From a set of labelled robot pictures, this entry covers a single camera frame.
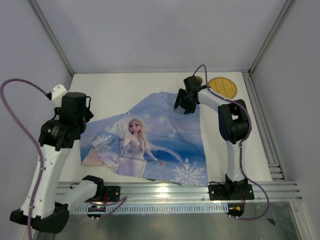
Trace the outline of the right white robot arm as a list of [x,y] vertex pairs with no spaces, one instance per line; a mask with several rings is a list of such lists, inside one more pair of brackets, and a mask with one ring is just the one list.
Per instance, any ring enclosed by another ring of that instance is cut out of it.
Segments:
[[230,199],[239,198],[248,187],[243,173],[244,148],[252,130],[252,123],[245,102],[232,100],[214,92],[207,82],[192,75],[183,80],[184,89],[179,89],[174,109],[181,107],[185,114],[193,114],[197,105],[205,105],[218,114],[218,129],[227,146],[227,171],[224,193]]

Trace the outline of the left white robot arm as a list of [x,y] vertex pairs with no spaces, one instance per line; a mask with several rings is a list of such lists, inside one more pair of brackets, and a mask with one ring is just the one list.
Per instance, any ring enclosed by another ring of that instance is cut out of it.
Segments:
[[60,176],[75,141],[93,118],[91,98],[82,92],[69,92],[59,84],[47,95],[55,104],[54,117],[40,128],[35,142],[39,159],[27,198],[10,220],[34,230],[58,234],[66,226],[70,213],[87,200],[99,201],[105,195],[103,179],[87,175],[81,182],[55,199]]

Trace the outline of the blue pink Elsa cloth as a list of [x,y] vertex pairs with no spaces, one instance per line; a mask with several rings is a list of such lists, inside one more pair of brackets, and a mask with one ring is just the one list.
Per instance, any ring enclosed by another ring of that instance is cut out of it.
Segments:
[[153,93],[124,114],[87,124],[81,164],[121,176],[205,186],[206,156],[200,110],[174,108],[174,93]]

